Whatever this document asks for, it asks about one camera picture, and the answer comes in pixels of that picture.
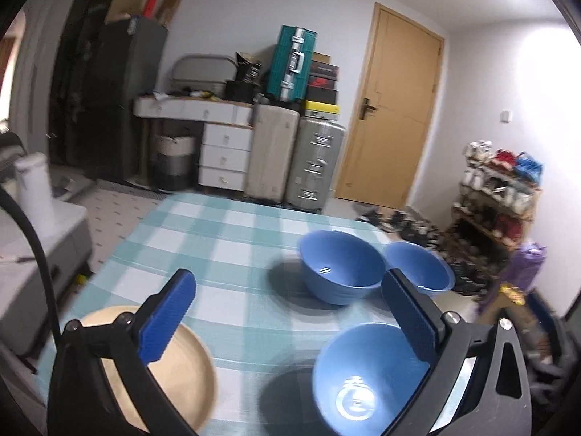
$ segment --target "wooden plate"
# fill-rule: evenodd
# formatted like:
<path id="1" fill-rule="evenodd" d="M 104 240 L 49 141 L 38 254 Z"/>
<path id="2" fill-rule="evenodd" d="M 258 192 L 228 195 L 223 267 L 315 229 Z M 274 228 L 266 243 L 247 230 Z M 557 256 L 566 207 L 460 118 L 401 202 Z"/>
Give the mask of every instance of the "wooden plate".
<path id="1" fill-rule="evenodd" d="M 88 314 L 81 322 L 83 326 L 109 324 L 124 311 L 135 313 L 137 309 L 136 306 L 112 306 Z M 115 364 L 110 359 L 102 361 L 123 415 L 133 426 L 147 431 L 121 382 Z M 212 357 L 201 339 L 180 324 L 162 358 L 147 367 L 179 414 L 194 431 L 199 432 L 216 405 L 218 388 Z"/>

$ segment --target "blue and white tablecloth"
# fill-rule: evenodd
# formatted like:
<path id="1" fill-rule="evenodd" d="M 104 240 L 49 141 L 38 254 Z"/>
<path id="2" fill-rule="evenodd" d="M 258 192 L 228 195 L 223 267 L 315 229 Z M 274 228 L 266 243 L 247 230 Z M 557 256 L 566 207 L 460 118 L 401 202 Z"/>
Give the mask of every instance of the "blue and white tablecloth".
<path id="1" fill-rule="evenodd" d="M 296 247 L 302 235 L 321 229 L 355 234 L 378 249 L 389 242 L 365 222 L 174 195 L 118 245 L 62 324 L 108 306 L 140 305 L 176 269 L 189 269 L 198 288 L 183 323 L 210 349 L 219 383 L 202 436 L 329 434 L 311 390 L 318 352 L 342 329 L 394 320 L 379 296 L 335 307 L 308 293 Z M 45 396 L 53 360 L 50 341 L 39 362 Z"/>

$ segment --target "desk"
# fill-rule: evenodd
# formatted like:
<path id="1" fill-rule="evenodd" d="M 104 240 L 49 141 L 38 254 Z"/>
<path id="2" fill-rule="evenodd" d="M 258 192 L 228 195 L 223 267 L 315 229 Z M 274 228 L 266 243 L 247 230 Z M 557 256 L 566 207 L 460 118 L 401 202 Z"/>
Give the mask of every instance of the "desk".
<path id="1" fill-rule="evenodd" d="M 252 105 L 225 100 L 205 100 L 197 97 L 153 96 L 135 101 L 134 114 L 140 118 L 157 120 L 151 123 L 149 142 L 147 133 L 142 141 L 142 174 L 147 159 L 155 165 L 156 137 L 160 133 L 159 120 L 182 121 L 190 125 L 188 135 L 196 138 L 194 183 L 204 186 L 244 190 L 248 158 L 252 145 Z"/>

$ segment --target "logo on bowl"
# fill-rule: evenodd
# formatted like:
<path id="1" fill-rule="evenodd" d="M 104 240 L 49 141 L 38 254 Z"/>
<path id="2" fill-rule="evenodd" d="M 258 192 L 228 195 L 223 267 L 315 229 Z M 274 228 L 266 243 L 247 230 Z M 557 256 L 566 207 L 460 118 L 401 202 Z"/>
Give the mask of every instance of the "logo on bowl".
<path id="1" fill-rule="evenodd" d="M 348 378 L 337 395 L 339 413 L 351 421 L 364 421 L 375 411 L 375 395 L 371 388 L 357 375 Z"/>

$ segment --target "beige suitcase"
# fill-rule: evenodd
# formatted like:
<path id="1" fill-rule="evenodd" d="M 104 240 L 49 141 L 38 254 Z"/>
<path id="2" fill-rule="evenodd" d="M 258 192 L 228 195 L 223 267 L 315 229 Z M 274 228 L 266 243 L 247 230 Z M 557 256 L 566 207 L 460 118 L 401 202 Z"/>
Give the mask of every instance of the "beige suitcase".
<path id="1" fill-rule="evenodd" d="M 278 106 L 258 106 L 246 195 L 283 201 L 297 126 L 297 112 Z"/>

